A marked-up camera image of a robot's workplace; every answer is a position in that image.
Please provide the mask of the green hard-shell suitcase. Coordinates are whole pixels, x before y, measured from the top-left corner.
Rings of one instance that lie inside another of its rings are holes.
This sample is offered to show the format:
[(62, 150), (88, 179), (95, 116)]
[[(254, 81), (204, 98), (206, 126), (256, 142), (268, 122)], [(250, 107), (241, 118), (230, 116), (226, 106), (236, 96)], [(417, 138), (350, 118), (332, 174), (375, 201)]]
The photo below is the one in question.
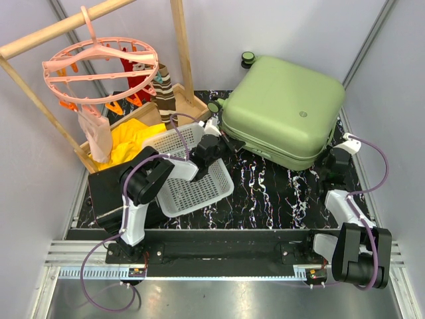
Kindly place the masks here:
[(221, 130), (287, 169), (310, 168), (332, 141), (345, 89), (336, 79), (272, 56), (242, 53), (245, 77), (226, 99), (211, 98)]

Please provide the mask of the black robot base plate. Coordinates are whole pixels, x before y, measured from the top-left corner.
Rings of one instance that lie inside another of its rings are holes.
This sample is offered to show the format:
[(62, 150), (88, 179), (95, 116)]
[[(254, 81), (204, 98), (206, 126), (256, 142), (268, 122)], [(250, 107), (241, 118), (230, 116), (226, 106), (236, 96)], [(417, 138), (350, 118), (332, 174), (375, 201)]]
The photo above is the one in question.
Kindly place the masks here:
[(100, 264), (68, 266), (63, 278), (220, 281), (305, 281), (308, 270), (325, 279), (354, 283), (373, 267), (364, 234), (341, 231), (171, 231), (146, 232), (132, 248), (101, 244)]

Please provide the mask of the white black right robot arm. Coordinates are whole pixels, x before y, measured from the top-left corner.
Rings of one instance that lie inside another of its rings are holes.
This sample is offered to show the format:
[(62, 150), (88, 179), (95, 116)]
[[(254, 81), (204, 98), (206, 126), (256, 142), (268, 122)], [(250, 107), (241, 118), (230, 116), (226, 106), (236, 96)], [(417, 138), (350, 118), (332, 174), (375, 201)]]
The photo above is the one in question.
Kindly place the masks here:
[(348, 192), (345, 174), (352, 155), (361, 147), (343, 142), (330, 147), (318, 158), (319, 199), (334, 216), (339, 234), (316, 234), (301, 247), (308, 263), (320, 259), (331, 263), (337, 282), (355, 285), (361, 290), (384, 289), (389, 280), (392, 235), (388, 229), (377, 227), (359, 208)]

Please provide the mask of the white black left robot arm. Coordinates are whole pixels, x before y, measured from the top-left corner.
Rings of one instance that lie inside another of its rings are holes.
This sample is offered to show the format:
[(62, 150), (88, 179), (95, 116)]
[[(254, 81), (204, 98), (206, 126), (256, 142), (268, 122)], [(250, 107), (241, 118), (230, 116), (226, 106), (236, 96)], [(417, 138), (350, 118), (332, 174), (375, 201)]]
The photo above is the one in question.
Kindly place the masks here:
[(124, 242), (120, 255), (129, 263), (142, 258), (140, 243), (145, 238), (147, 209), (154, 199), (165, 216), (174, 218), (229, 196), (234, 185), (221, 159), (243, 146), (244, 142), (226, 134), (205, 134), (185, 158), (144, 148), (144, 159), (120, 177), (123, 216), (119, 234)]

